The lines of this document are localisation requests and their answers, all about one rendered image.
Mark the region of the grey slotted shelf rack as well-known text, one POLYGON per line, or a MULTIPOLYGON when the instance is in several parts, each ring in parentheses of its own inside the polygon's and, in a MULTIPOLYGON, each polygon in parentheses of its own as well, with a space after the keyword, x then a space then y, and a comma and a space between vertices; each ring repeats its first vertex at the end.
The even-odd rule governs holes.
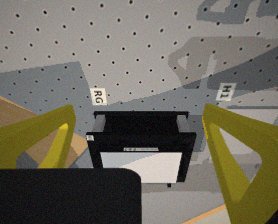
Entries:
MULTIPOLYGON (((231 112, 278 126, 278 107, 226 107, 231 112)), ((260 155, 219 127, 224 141, 237 163, 261 164, 260 155)))

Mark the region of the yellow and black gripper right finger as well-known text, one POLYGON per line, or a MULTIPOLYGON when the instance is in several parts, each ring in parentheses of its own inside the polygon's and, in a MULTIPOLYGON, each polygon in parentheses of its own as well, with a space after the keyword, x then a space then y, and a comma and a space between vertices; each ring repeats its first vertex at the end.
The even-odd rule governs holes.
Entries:
POLYGON ((203 127, 231 224, 265 224, 278 210, 278 126, 205 104, 203 127), (262 166, 250 183, 219 127, 257 152, 262 166))

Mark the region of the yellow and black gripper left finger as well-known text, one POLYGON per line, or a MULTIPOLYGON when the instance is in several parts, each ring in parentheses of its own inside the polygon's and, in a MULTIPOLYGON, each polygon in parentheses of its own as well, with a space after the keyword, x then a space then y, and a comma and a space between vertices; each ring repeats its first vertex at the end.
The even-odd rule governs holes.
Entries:
POLYGON ((57 130, 55 140, 39 168, 64 168, 76 116, 72 104, 0 128, 0 169, 17 169, 20 154, 57 130))

